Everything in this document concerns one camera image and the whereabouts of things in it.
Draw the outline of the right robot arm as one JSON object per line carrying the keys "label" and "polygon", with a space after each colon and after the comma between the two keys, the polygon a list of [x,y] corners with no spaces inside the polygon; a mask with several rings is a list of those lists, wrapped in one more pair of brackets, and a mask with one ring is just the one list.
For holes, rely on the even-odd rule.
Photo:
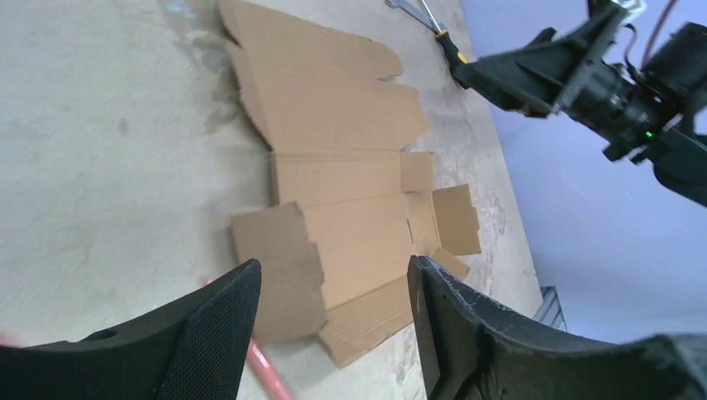
{"label": "right robot arm", "polygon": [[573,32],[556,37],[546,28],[526,46],[460,64],[452,75],[502,110],[566,114],[607,142],[610,161],[650,161],[661,185],[705,204],[706,137],[694,120],[706,106],[706,28],[685,23],[641,69],[607,63],[628,14],[617,2],[593,1]]}

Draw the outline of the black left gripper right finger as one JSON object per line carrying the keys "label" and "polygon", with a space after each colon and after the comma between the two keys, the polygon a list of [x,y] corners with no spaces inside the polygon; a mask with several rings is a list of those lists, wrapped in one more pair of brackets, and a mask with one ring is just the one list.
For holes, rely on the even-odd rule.
{"label": "black left gripper right finger", "polygon": [[656,335],[621,345],[525,317],[431,257],[408,270],[430,399],[703,399],[706,337]]}

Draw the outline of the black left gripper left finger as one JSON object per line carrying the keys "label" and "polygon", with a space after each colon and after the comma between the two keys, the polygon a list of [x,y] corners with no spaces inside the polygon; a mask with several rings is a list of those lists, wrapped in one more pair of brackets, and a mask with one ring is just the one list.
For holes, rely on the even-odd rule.
{"label": "black left gripper left finger", "polygon": [[3,399],[235,399],[258,309],[250,259],[78,342],[1,347]]}

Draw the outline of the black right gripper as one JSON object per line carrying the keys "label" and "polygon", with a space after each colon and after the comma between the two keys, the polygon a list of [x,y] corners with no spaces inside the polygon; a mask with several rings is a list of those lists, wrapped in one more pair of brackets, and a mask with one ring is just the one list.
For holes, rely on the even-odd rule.
{"label": "black right gripper", "polygon": [[454,77],[505,111],[566,112],[608,142],[612,162],[703,163],[694,116],[706,106],[706,27],[687,22],[631,81],[603,61],[628,12],[598,1],[574,31],[546,28],[515,50],[457,66]]}

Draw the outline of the brown cardboard box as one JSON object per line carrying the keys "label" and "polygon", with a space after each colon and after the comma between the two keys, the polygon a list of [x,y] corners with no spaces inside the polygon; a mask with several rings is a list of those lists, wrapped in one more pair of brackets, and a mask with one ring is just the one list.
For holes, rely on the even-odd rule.
{"label": "brown cardboard box", "polygon": [[430,256],[464,278],[478,254],[469,187],[436,188],[418,91],[381,42],[246,1],[219,10],[243,108],[270,146],[273,206],[234,216],[262,288],[263,345],[316,336],[345,367],[412,322],[407,270]]}

